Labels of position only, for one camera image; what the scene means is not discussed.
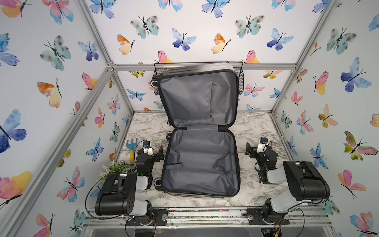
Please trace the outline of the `black white space suitcase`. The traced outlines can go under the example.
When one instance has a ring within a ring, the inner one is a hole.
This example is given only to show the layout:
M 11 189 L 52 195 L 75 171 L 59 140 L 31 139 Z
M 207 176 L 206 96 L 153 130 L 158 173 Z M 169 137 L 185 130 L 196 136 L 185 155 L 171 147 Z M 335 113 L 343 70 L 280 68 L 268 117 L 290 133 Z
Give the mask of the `black white space suitcase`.
M 173 126 L 162 168 L 162 188 L 177 196 L 226 198 L 238 194 L 235 135 L 239 77 L 229 63 L 168 69 L 151 85 Z

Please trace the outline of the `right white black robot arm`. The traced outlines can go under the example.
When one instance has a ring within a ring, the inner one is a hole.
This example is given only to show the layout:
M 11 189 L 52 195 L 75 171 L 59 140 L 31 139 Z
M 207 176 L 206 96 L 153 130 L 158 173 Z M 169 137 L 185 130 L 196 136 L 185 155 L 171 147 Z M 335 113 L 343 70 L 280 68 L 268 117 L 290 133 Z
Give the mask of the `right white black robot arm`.
M 245 154 L 255 159 L 254 169 L 259 183 L 288 188 L 280 195 L 265 201 L 259 217 L 268 224 L 287 224 L 285 215 L 303 203 L 319 204 L 330 197 L 330 187 L 311 162 L 284 161 L 276 167 L 278 153 L 266 138 L 257 147 L 246 143 Z

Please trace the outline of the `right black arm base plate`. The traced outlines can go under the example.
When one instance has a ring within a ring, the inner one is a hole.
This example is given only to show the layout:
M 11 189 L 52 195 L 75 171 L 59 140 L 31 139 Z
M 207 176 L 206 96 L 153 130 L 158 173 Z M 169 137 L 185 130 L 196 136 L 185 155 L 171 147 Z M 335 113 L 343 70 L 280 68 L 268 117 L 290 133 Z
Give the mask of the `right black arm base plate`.
M 266 208 L 248 208 L 242 216 L 248 219 L 249 225 L 289 225 L 285 219 L 287 213 L 277 213 Z

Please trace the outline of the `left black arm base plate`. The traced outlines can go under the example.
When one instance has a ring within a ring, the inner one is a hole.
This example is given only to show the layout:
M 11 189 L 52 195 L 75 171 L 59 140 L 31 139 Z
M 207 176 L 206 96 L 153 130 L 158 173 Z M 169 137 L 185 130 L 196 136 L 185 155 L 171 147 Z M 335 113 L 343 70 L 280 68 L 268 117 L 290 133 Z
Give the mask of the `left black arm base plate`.
M 168 220 L 167 209 L 148 209 L 144 216 L 133 216 L 126 222 L 126 226 L 166 226 Z

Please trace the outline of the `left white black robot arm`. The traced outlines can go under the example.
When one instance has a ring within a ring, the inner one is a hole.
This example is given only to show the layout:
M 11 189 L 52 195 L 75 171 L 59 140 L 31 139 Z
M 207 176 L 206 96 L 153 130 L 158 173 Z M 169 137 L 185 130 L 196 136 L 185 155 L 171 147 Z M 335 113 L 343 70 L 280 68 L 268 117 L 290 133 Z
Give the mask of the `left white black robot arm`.
M 144 146 L 137 152 L 135 171 L 108 174 L 95 203 L 96 215 L 152 216 L 152 205 L 147 200 L 137 199 L 136 192 L 151 188 L 154 164 L 162 160 L 162 146 L 157 153 L 152 147 Z

